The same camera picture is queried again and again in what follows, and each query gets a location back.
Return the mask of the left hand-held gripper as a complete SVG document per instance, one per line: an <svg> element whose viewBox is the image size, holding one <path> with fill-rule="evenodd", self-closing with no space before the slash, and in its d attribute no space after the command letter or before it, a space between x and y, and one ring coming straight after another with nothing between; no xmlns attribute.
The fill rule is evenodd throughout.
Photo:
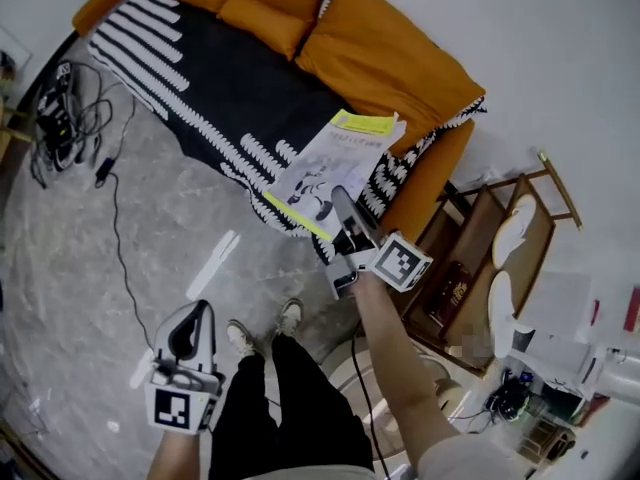
<svg viewBox="0 0 640 480"><path fill-rule="evenodd" d="M215 350L215 315L207 301L184 305L160 324L151 374L144 385L150 426L187 435L208 428L225 382Z"/></svg>

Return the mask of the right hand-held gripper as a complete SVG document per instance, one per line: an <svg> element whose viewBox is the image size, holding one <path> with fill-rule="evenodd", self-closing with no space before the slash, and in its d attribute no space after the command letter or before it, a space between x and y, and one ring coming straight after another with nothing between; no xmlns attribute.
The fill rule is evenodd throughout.
<svg viewBox="0 0 640 480"><path fill-rule="evenodd" d="M383 236L373 216L343 186L332 189L331 201L342 228L333 241L336 255L325 271L334 296L344 296L365 272L397 292L412 290L433 258L399 231Z"/></svg>

